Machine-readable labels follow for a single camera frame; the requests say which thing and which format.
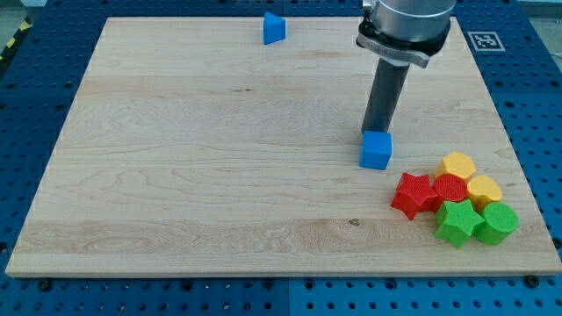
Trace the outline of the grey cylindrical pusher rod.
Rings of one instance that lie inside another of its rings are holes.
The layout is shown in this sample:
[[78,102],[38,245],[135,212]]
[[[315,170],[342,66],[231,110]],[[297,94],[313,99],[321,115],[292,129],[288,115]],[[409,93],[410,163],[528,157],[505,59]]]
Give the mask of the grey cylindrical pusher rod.
[[408,64],[396,66],[384,59],[378,61],[366,105],[362,133],[388,131],[408,70]]

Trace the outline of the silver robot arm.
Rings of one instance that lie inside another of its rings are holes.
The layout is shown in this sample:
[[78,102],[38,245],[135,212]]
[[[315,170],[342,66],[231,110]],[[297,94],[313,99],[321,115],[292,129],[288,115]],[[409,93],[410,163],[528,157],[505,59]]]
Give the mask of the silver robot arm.
[[426,68],[450,31],[455,0],[363,0],[356,43],[378,55],[362,132],[389,129],[411,65]]

